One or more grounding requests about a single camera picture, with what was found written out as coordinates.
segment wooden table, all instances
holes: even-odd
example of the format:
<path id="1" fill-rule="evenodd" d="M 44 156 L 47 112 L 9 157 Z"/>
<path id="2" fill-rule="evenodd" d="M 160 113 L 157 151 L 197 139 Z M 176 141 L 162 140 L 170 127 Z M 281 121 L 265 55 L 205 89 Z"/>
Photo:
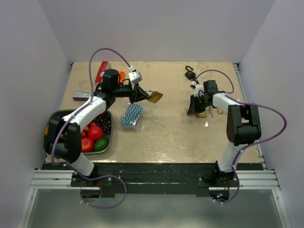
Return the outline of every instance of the wooden table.
<path id="1" fill-rule="evenodd" d="M 95 80 L 100 62 L 92 63 Z M 124 62 L 111 62 L 111 68 L 124 70 Z M 241 91 L 232 63 L 216 62 L 131 62 L 142 74 L 140 86 L 163 93 L 156 103 L 141 101 L 144 113 L 136 132 L 120 129 L 120 120 L 128 107 L 128 98 L 117 98 L 109 111 L 113 114 L 114 130 L 110 149 L 102 154 L 87 155 L 93 162 L 215 162 L 228 142 L 226 114 L 213 109 L 213 117 L 187 116 L 190 105 L 190 81 L 184 76 L 190 65 L 198 74 L 202 70 L 217 69 L 229 75 L 235 85 L 233 97 L 242 100 Z M 202 83 L 215 79 L 219 90 L 231 91 L 229 81 L 221 74 L 207 72 L 200 76 Z M 61 109 L 76 109 L 84 102 L 72 99 L 76 90 L 90 91 L 88 62 L 74 62 L 63 97 Z M 249 148 L 240 162 L 258 162 L 255 148 Z"/>

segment wooden block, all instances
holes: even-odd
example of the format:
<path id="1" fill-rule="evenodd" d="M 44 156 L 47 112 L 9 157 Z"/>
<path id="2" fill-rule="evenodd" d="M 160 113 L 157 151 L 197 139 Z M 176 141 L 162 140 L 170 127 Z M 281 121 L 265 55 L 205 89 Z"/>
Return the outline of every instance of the wooden block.
<path id="1" fill-rule="evenodd" d="M 224 114 L 224 111 L 218 108 L 218 114 Z"/>
<path id="2" fill-rule="evenodd" d="M 196 113 L 196 118 L 207 118 L 206 111 L 204 111 L 202 113 Z"/>

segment wall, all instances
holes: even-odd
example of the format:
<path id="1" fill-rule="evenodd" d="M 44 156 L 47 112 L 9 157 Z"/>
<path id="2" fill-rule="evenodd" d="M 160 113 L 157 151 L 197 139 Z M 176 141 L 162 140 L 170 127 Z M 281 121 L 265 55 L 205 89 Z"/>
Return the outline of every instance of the wall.
<path id="1" fill-rule="evenodd" d="M 0 227 L 16 227 L 68 61 L 37 0 L 0 1 Z"/>
<path id="2" fill-rule="evenodd" d="M 287 117 L 278 139 L 262 145 L 267 167 L 275 168 L 294 228 L 304 224 L 304 1 L 277 0 L 241 62 L 241 77 L 250 101 L 271 105 Z M 263 137 L 282 121 L 262 112 Z"/>
<path id="3" fill-rule="evenodd" d="M 275 0 L 39 0 L 69 59 L 240 62 Z M 96 60 L 119 60 L 99 54 Z"/>

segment red box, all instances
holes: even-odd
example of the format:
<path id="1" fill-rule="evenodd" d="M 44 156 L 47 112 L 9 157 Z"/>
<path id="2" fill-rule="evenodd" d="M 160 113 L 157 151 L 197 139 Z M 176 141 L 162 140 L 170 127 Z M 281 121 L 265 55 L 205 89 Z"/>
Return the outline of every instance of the red box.
<path id="1" fill-rule="evenodd" d="M 99 67 L 96 79 L 95 79 L 95 83 L 101 83 L 102 82 L 103 74 L 104 74 L 105 70 L 107 70 L 109 68 L 110 68 L 109 62 L 108 61 L 102 61 L 101 65 Z"/>

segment white arm segment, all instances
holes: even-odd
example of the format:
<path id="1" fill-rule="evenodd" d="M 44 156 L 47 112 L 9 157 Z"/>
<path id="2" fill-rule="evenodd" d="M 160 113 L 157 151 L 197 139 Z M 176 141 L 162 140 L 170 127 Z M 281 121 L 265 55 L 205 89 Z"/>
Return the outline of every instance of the white arm segment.
<path id="1" fill-rule="evenodd" d="M 90 103 L 89 100 L 87 100 L 82 106 L 80 106 L 78 109 L 76 109 L 74 112 L 72 112 L 69 115 L 66 115 L 63 117 L 65 121 L 67 121 L 76 111 L 78 111 L 81 107 L 89 103 L 90 105 L 86 107 L 84 110 L 82 110 L 80 113 L 74 117 L 70 123 L 77 123 L 80 126 L 80 131 L 83 131 L 83 129 L 99 114 L 103 113 L 106 110 L 106 103 L 102 98 L 99 98 L 97 96 L 93 97 L 92 103 Z M 74 169 L 76 169 L 78 172 L 85 176 L 91 175 L 94 164 L 89 161 L 82 153 L 80 153 L 78 159 L 70 164 L 73 166 Z"/>
<path id="2" fill-rule="evenodd" d="M 213 95 L 212 100 L 213 106 L 220 108 L 224 111 L 224 113 L 228 112 L 229 105 L 241 105 L 240 103 L 234 102 L 226 97 L 226 93 L 219 93 Z M 218 160 L 218 167 L 222 172 L 232 172 L 232 162 L 237 154 L 237 152 L 244 147 L 245 145 L 235 146 L 233 143 L 228 142 L 225 152 L 222 157 Z M 237 165 L 238 160 L 241 158 L 239 155 L 238 159 L 236 160 L 235 165 Z"/>
<path id="3" fill-rule="evenodd" d="M 90 103 L 90 99 L 88 99 L 82 106 L 80 106 L 78 109 L 76 109 L 74 112 L 72 112 L 69 115 L 66 115 L 63 117 L 64 121 L 68 121 L 68 119 L 74 115 L 75 112 L 77 112 L 81 107 L 86 105 L 87 103 Z M 77 123 L 80 126 L 80 131 L 82 132 L 83 129 L 99 114 L 104 113 L 106 110 L 106 103 L 102 98 L 99 98 L 97 96 L 93 97 L 92 103 L 86 107 L 84 110 L 82 110 L 80 113 L 74 117 L 70 123 Z"/>
<path id="4" fill-rule="evenodd" d="M 218 160 L 219 170 L 221 170 L 222 172 L 232 172 L 233 171 L 232 162 L 233 162 L 236 154 L 238 153 L 238 151 L 244 146 L 245 145 L 235 146 L 233 143 L 228 142 L 224 154 Z M 242 153 L 237 158 L 235 166 L 237 165 L 241 156 L 242 156 Z"/>
<path id="5" fill-rule="evenodd" d="M 241 105 L 233 100 L 226 97 L 226 93 L 219 93 L 213 95 L 212 104 L 214 107 L 220 108 L 224 113 L 228 112 L 229 105 Z"/>

